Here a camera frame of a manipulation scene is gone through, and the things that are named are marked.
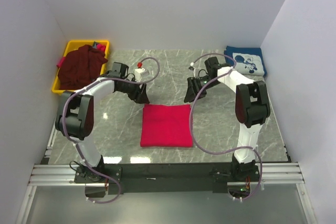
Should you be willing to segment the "bright red t-shirt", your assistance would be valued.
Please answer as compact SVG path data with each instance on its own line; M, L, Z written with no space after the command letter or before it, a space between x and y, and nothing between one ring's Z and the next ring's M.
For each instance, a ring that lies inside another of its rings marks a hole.
M189 129L190 105L146 104L142 113L141 147L193 146Z

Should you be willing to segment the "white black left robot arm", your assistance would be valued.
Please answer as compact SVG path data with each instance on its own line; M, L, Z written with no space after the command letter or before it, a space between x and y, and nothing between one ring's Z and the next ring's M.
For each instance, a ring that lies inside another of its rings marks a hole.
M104 179L103 157L93 140L88 139L94 126L95 102L114 92L121 92L137 104L149 104L146 83L142 78L148 71L138 62L132 79L128 79L129 67L120 62L112 64L112 70L98 76L91 84L76 91L65 91L61 95L55 121L55 129L68 138L84 160L79 165L77 175L99 183Z

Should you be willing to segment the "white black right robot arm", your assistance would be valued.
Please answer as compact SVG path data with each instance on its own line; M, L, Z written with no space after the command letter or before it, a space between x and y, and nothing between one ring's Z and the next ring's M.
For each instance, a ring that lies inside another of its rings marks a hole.
M235 70L231 65L219 63L218 53L206 54L205 75L187 78L185 103L192 107L198 99L204 98L207 89L224 84L235 93L235 115L239 122L239 136L230 164L230 176L241 182L247 177L259 175L261 167L256 165L259 133L270 116L270 103L264 81L254 81Z

